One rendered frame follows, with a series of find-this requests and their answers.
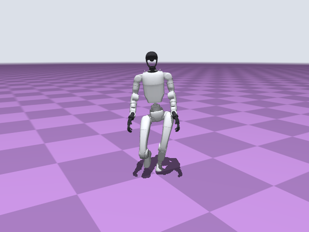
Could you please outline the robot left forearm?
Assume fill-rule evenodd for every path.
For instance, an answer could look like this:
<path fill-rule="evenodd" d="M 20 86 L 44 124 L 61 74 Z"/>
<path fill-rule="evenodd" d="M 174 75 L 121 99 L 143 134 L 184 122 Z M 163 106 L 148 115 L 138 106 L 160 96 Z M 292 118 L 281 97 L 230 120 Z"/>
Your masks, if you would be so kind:
<path fill-rule="evenodd" d="M 173 111 L 177 111 L 177 99 L 176 99 L 176 94 L 175 94 L 175 92 L 173 93 L 173 95 L 174 95 L 174 99 L 171 99 L 169 102 L 170 102 L 170 110 L 171 110 L 171 116 L 172 116 L 172 112 Z M 177 112 L 176 112 L 176 114 L 177 114 Z"/>

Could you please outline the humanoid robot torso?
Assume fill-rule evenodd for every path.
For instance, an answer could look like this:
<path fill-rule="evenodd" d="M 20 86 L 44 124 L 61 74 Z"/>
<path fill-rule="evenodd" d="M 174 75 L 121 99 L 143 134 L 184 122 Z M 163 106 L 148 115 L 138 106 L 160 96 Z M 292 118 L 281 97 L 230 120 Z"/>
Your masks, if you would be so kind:
<path fill-rule="evenodd" d="M 144 96 L 148 103 L 154 103 L 150 109 L 152 122 L 159 122 L 164 120 L 163 108 L 157 104 L 158 102 L 162 102 L 164 96 L 164 75 L 161 70 L 158 71 L 156 69 L 154 71 L 157 72 L 154 73 L 150 73 L 149 71 L 143 72 L 142 74 Z"/>

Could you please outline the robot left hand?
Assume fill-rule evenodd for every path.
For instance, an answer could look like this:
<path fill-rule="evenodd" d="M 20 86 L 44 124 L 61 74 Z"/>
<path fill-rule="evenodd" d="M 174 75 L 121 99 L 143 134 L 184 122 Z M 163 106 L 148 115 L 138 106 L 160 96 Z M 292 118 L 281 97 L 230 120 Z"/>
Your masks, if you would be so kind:
<path fill-rule="evenodd" d="M 172 117 L 173 117 L 173 119 L 175 119 L 175 121 L 176 121 L 175 124 L 177 124 L 177 128 L 175 128 L 175 130 L 176 130 L 176 132 L 178 132 L 179 129 L 180 129 L 180 126 L 179 126 L 178 115 L 176 114 L 175 111 L 172 112 Z"/>

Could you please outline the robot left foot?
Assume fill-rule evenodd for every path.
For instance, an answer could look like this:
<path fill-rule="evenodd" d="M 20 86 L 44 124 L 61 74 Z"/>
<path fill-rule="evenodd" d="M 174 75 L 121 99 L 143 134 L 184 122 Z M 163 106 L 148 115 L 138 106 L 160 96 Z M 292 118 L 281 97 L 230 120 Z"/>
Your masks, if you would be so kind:
<path fill-rule="evenodd" d="M 157 171 L 157 172 L 163 171 L 162 165 L 161 164 L 156 164 L 155 171 Z"/>

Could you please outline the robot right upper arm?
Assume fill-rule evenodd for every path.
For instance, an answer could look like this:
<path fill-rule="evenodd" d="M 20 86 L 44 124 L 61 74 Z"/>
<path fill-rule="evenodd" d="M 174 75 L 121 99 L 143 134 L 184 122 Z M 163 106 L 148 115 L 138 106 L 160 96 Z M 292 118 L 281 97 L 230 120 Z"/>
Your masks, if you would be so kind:
<path fill-rule="evenodd" d="M 133 82 L 133 88 L 132 88 L 132 94 L 133 94 L 133 97 L 132 97 L 132 100 L 133 101 L 138 101 L 139 100 L 139 95 L 138 95 L 138 91 L 139 91 L 139 88 L 140 88 L 140 84 L 139 82 L 142 81 L 142 74 L 138 74 L 135 76 L 134 78 L 134 82 Z"/>

